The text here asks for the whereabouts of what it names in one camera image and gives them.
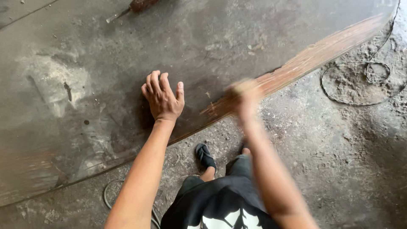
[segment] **dirty floor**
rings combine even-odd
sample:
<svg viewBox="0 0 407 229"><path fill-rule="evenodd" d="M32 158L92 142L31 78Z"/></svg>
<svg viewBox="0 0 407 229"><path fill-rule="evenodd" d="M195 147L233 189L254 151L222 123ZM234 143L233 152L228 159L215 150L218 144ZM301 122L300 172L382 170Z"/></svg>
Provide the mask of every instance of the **dirty floor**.
<svg viewBox="0 0 407 229"><path fill-rule="evenodd" d="M402 1L394 31L373 61L387 63L392 75L371 84L363 64L334 66L324 76L326 91L353 103L385 100L407 81L407 1ZM370 41L334 63L366 61L384 42L389 26ZM272 141L305 196L321 228L407 228L407 90L374 106L333 102L321 90L321 74L332 63L263 100L259 115ZM375 81L386 71L368 69ZM194 147L205 142L219 168L239 153L242 133L233 118L167 148L162 179L155 199L161 217L183 179L201 174ZM0 208L0 228L102 228L109 213L103 189L123 179L131 163L100 176L42 196ZM114 199L118 187L108 193Z"/></svg>

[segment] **hand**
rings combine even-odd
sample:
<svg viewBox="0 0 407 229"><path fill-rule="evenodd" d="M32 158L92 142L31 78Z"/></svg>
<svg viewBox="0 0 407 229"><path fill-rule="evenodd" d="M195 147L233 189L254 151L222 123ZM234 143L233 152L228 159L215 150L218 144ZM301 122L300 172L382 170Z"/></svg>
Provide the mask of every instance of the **hand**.
<svg viewBox="0 0 407 229"><path fill-rule="evenodd" d="M234 112L241 124L247 123L257 118L257 109L260 100L262 99L262 91L257 83L250 80L231 85L231 91L237 98Z"/></svg>
<svg viewBox="0 0 407 229"><path fill-rule="evenodd" d="M160 75L159 70L149 74L141 91L150 104L155 121L169 120L175 123L184 108L184 84L178 82L177 97L175 97L168 82L168 73L161 74L160 80L158 75Z"/></svg>

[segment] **forearm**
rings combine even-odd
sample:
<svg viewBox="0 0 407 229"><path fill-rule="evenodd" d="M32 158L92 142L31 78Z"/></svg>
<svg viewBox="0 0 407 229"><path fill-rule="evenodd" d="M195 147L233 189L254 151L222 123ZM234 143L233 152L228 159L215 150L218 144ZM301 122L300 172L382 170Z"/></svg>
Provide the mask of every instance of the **forearm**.
<svg viewBox="0 0 407 229"><path fill-rule="evenodd" d="M252 118L242 122L242 127L253 156L254 177L269 214L307 211L300 191L269 143L262 123Z"/></svg>
<svg viewBox="0 0 407 229"><path fill-rule="evenodd" d="M157 121L137 155L107 219L106 228L149 228L151 208L158 190L165 149L173 121Z"/></svg>

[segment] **dark gray metal surface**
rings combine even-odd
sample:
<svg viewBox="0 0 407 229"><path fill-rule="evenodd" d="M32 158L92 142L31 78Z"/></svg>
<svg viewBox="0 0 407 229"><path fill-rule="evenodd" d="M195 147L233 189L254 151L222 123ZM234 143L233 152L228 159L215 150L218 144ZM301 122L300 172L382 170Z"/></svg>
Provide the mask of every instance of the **dark gray metal surface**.
<svg viewBox="0 0 407 229"><path fill-rule="evenodd" d="M59 0L0 30L0 205L132 160L153 123L140 91L151 70L184 82L176 141L207 124L200 111L227 85L395 6L162 0L107 24L120 2Z"/></svg>

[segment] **flip-flop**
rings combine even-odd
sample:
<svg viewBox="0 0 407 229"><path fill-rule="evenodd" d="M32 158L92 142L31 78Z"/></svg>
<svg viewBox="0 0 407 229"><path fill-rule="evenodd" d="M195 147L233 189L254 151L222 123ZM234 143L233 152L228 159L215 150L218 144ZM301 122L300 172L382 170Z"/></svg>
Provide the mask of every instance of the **flip-flop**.
<svg viewBox="0 0 407 229"><path fill-rule="evenodd" d="M209 166L214 167L216 173L215 160L213 160L212 155L209 153L208 147L206 147L206 145L203 143L199 143L195 152L198 159L201 161L201 165L203 165L205 168L208 168Z"/></svg>

